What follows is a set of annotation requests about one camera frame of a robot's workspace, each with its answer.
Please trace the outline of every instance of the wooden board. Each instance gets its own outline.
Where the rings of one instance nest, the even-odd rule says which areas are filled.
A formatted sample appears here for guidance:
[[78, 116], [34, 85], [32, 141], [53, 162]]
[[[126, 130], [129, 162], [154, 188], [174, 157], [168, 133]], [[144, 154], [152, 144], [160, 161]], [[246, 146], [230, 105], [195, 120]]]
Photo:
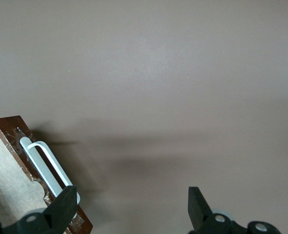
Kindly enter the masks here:
[[[46, 184], [43, 182], [41, 176], [34, 168], [32, 163], [28, 160], [27, 155], [24, 153], [19, 143], [19, 140], [22, 137], [28, 137], [31, 139], [32, 142], [36, 141], [31, 131], [26, 126], [20, 116], [0, 118], [0, 140], [3, 143], [3, 147], [5, 147], [10, 153], [11, 157], [14, 159], [14, 161], [20, 168], [20, 171], [24, 174], [25, 178], [27, 178], [29, 181], [37, 181], [41, 183], [42, 190], [45, 190], [45, 196], [44, 198], [42, 197], [42, 199], [46, 203], [46, 205], [49, 205], [54, 199], [54, 196], [47, 188]], [[42, 156], [43, 160], [46, 162], [47, 166], [51, 170], [58, 183], [61, 185], [62, 188], [64, 188], [65, 185], [60, 180], [58, 174], [48, 162], [45, 155], [41, 151], [39, 151], [39, 153]], [[92, 224], [80, 206], [78, 206], [77, 214], [78, 215], [72, 220], [66, 232], [69, 234], [89, 234], [92, 230]]]

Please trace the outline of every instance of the white plastic piece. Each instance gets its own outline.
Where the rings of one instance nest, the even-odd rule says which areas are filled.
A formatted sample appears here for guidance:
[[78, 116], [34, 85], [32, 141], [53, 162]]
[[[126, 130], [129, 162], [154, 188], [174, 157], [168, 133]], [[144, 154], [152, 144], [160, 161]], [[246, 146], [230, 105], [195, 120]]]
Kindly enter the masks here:
[[[56, 160], [55, 156], [53, 155], [52, 151], [45, 142], [37, 141], [32, 143], [29, 138], [22, 137], [20, 139], [20, 143], [24, 151], [29, 156], [30, 160], [32, 161], [37, 171], [42, 176], [43, 180], [45, 181], [45, 183], [47, 184], [47, 186], [52, 191], [55, 197], [57, 197], [62, 192], [62, 188], [54, 178], [51, 171], [48, 169], [47, 165], [45, 164], [44, 160], [40, 156], [37, 149], [35, 148], [36, 146], [39, 146], [43, 150], [46, 157], [49, 159], [50, 163], [54, 167], [55, 171], [57, 172], [57, 174], [59, 175], [65, 186], [72, 185], [68, 176], [66, 175], [66, 173], [64, 172], [64, 170]], [[79, 202], [80, 202], [80, 196], [77, 193], [77, 204], [79, 204]]]

